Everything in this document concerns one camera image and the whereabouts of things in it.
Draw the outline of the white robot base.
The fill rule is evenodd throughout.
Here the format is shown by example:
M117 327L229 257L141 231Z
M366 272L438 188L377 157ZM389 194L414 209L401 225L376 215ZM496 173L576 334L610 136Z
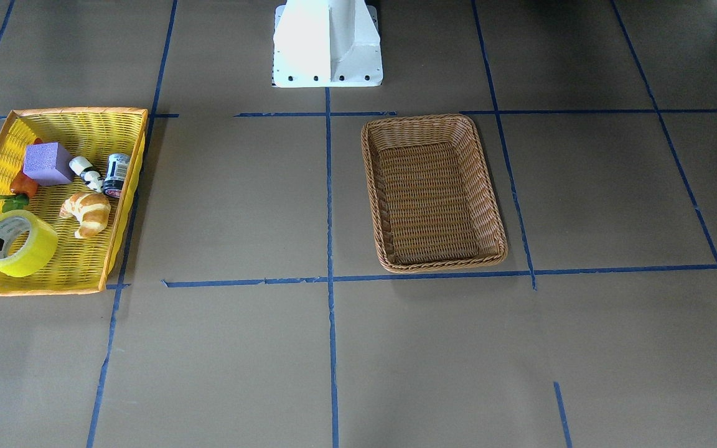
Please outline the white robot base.
M369 88L382 84L377 7L366 1L287 1L275 9L271 84Z

